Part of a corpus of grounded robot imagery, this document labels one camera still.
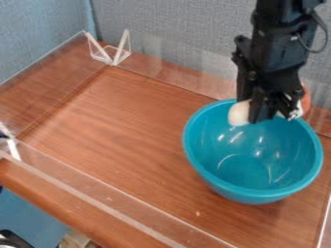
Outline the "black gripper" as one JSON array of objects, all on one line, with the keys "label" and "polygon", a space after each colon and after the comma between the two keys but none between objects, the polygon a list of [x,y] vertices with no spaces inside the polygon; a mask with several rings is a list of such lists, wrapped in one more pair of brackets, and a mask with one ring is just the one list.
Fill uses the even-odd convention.
[{"label": "black gripper", "polygon": [[233,39],[236,101],[249,100],[248,122],[275,116],[292,120],[304,97],[299,71],[312,53],[315,32],[325,28],[315,8],[325,0],[257,0],[251,37]]}]

